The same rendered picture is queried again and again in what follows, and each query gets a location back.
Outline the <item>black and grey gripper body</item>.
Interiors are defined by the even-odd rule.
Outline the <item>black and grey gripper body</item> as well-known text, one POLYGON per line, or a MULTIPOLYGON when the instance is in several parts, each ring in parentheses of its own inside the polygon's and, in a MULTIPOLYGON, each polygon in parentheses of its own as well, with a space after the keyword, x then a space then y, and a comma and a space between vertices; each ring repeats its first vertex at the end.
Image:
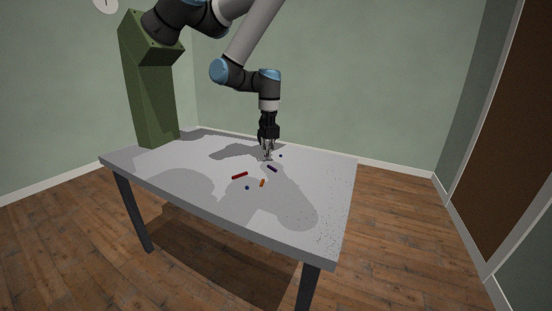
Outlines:
POLYGON ((268 112, 261 110, 261 113, 265 114, 265 120, 259 125, 263 139, 279 139, 280 126, 275 122, 277 111, 268 112))

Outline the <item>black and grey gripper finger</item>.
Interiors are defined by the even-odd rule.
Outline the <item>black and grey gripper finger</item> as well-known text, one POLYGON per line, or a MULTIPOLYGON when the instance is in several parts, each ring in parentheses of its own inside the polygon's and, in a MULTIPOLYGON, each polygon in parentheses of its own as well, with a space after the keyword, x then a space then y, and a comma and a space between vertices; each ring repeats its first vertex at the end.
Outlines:
POLYGON ((271 154, 272 150, 274 150, 275 140, 276 139, 269 139, 269 149, 268 149, 268 154, 269 155, 271 154))
POLYGON ((263 153, 265 154, 265 156, 267 157, 267 146, 266 146, 266 139, 263 139, 263 134, 261 134, 260 132, 260 129, 258 129, 258 133, 257 133, 257 139, 259 140, 259 143, 261 145, 261 148, 263 150, 263 153), (266 149, 266 150, 265 150, 266 149))

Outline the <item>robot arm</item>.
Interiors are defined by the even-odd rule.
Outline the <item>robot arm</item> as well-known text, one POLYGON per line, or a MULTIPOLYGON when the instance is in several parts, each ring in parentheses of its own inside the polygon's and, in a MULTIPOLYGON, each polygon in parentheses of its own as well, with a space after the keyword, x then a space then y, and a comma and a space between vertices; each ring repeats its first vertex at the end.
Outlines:
POLYGON ((145 32, 156 42, 174 46, 185 25, 210 38, 223 38, 232 21, 246 14, 221 58, 209 67, 213 82, 238 92, 258 92, 259 109, 279 110, 281 72, 243 69, 255 46, 285 0, 158 0, 140 19, 145 32), (239 89, 239 90, 238 90, 239 89))

